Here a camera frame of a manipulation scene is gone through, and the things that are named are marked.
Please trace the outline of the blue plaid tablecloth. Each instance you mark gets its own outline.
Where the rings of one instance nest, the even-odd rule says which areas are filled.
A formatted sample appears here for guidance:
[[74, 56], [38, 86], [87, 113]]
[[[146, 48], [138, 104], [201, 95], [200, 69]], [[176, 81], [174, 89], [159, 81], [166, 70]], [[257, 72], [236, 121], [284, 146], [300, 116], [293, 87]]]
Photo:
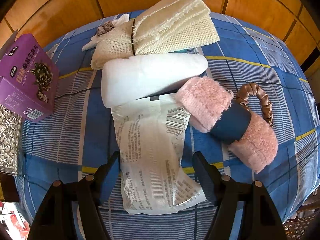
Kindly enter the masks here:
[[[261, 181], [282, 220], [289, 219], [319, 185], [319, 114], [309, 83], [283, 41], [252, 24], [211, 13], [219, 42], [196, 48], [208, 59], [208, 75], [237, 92], [257, 83], [272, 103], [279, 143], [272, 164], [254, 174], [226, 147], [193, 127], [185, 133], [182, 167], [192, 174], [192, 155], [203, 153], [236, 181]], [[54, 113], [22, 128], [25, 173], [15, 177], [16, 204], [31, 223], [51, 183], [74, 182], [107, 162], [117, 149], [111, 111], [103, 105], [101, 71], [90, 67], [92, 50], [82, 47], [102, 20], [74, 29], [44, 48], [58, 67]], [[100, 208], [112, 239], [204, 239], [215, 212], [210, 202], [162, 216], [129, 215], [120, 183]]]

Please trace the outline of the pink fluffy rolled towel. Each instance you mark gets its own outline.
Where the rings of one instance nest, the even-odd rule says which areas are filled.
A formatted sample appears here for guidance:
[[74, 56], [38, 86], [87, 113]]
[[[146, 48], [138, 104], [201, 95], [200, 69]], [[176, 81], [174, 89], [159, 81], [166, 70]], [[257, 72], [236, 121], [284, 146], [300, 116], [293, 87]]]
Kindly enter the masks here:
[[260, 101], [249, 98], [249, 110], [235, 101], [231, 90], [208, 77], [193, 77], [176, 93], [190, 113], [191, 125], [210, 133], [255, 173], [270, 165], [278, 152], [272, 127], [263, 119]]

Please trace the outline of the silver ornate tissue box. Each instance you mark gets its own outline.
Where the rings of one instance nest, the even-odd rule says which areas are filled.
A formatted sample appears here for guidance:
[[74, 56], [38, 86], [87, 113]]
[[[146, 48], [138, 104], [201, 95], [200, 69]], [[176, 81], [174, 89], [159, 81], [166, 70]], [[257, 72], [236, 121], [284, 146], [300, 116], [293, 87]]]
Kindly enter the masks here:
[[1, 105], [1, 172], [22, 174], [21, 126], [22, 117]]

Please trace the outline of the clear printed plastic package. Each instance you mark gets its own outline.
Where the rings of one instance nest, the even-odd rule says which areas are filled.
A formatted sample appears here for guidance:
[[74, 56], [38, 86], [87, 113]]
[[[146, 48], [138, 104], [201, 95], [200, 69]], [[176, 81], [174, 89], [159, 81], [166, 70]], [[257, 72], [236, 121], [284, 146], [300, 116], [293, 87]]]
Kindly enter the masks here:
[[111, 113], [129, 214], [177, 213], [206, 200], [200, 184], [181, 167], [190, 113], [175, 94], [135, 100]]

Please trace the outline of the brown satin scrunchie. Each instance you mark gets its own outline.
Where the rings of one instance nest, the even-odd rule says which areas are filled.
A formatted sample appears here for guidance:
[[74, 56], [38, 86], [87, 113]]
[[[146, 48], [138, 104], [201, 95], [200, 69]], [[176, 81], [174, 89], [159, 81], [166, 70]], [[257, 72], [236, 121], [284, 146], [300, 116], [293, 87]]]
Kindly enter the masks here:
[[249, 110], [249, 98], [256, 96], [260, 101], [263, 119], [273, 127], [272, 102], [269, 100], [268, 94], [257, 83], [246, 83], [241, 86], [235, 96], [235, 101], [245, 109]]

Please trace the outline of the purple cardboard box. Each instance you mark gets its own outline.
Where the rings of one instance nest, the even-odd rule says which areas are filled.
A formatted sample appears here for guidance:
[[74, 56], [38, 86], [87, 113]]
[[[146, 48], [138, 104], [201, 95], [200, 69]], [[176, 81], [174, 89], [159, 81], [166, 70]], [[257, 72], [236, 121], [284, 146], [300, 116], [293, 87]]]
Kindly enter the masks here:
[[32, 34], [1, 48], [1, 105], [38, 122], [53, 114], [59, 70]]

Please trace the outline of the grey brown small scrunchie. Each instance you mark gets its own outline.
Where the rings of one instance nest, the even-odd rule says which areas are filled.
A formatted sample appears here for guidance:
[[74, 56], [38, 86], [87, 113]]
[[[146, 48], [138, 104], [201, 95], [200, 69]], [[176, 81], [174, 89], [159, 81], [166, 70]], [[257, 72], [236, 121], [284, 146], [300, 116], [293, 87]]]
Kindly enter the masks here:
[[99, 37], [111, 31], [114, 28], [114, 24], [111, 21], [105, 22], [103, 25], [97, 27], [96, 35]]

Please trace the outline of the cream mesh cloth bundle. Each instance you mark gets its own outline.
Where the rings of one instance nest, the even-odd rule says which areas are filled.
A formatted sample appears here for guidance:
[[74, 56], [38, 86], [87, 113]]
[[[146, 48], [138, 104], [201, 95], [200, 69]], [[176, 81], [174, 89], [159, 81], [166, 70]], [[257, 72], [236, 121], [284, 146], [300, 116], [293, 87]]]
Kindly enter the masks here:
[[206, 46], [220, 40], [204, 0], [161, 0], [136, 18], [111, 21], [114, 28], [82, 47], [93, 49], [92, 69], [112, 59], [165, 54]]

